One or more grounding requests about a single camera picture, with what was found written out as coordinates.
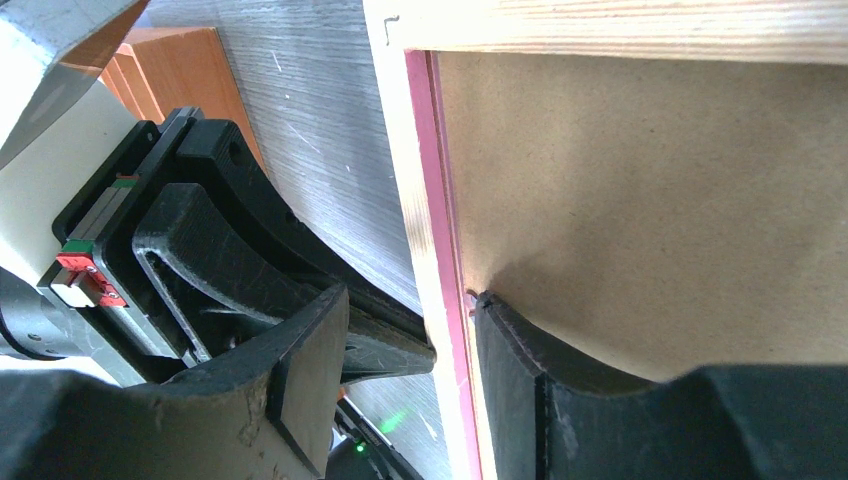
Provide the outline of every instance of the scratched plastic surface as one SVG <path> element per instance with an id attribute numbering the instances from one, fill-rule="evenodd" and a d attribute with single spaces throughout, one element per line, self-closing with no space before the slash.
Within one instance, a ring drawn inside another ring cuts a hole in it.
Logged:
<path id="1" fill-rule="evenodd" d="M 314 3 L 153 0 L 143 21 L 218 28 L 272 183 L 342 258 L 421 313 L 362 4 Z M 450 478 L 431 375 L 348 394 L 424 478 Z"/>

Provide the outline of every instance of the brown cardboard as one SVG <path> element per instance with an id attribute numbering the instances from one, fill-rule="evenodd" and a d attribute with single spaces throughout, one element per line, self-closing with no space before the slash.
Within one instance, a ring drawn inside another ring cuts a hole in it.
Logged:
<path id="1" fill-rule="evenodd" d="M 469 288 L 651 379 L 848 362 L 848 69 L 439 63 Z"/>

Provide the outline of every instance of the screw hole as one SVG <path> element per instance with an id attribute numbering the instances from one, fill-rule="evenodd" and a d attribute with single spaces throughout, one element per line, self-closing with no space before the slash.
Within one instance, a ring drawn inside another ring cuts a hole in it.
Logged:
<path id="1" fill-rule="evenodd" d="M 235 165 L 243 165 L 244 164 L 244 152 L 241 149 L 241 145 L 236 142 L 230 142 L 230 147 L 228 148 L 230 152 L 230 160 Z"/>

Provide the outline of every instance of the green light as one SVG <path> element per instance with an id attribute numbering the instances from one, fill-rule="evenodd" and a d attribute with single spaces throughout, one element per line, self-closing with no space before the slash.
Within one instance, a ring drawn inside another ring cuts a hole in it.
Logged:
<path id="1" fill-rule="evenodd" d="M 400 422 L 403 421 L 404 418 L 406 418 L 406 414 L 407 410 L 404 409 L 392 415 L 391 418 L 380 424 L 380 432 L 383 434 L 391 433 L 392 430 L 397 428 L 397 426 L 400 425 Z"/>

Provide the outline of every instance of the red strip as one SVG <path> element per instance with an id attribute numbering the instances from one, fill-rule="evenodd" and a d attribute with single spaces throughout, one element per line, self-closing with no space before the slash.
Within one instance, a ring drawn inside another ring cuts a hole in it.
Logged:
<path id="1" fill-rule="evenodd" d="M 452 228 L 452 201 L 447 175 L 447 145 L 441 97 L 438 89 L 438 68 L 430 52 L 406 52 L 406 70 L 412 97 L 412 111 L 418 133 L 421 167 L 430 210 L 430 224 L 436 248 L 442 298 L 453 347 L 454 372 L 459 386 L 459 404 L 465 431 L 466 450 L 472 479 L 482 479 L 480 450 L 477 445 L 477 422 L 471 396 L 469 355 L 463 324 L 463 309 L 458 269 L 458 250 Z"/>

